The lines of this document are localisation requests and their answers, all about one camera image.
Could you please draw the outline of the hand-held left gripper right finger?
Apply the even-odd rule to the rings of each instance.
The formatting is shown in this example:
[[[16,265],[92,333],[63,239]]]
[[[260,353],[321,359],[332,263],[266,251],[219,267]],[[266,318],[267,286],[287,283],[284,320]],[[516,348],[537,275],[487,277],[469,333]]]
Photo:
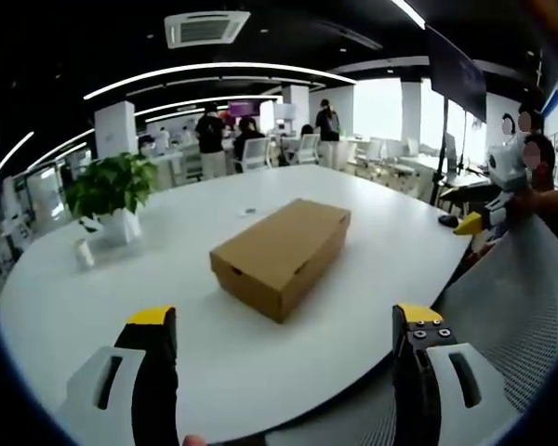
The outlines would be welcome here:
[[[392,308],[395,445],[489,445],[508,424],[504,376],[431,308]]]

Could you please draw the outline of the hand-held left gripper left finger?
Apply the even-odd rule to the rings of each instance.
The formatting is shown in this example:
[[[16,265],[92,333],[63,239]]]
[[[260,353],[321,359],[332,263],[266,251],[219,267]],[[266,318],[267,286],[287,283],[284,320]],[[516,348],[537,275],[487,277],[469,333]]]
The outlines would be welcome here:
[[[179,444],[176,320],[171,306],[136,313],[71,376],[58,421],[76,444]]]

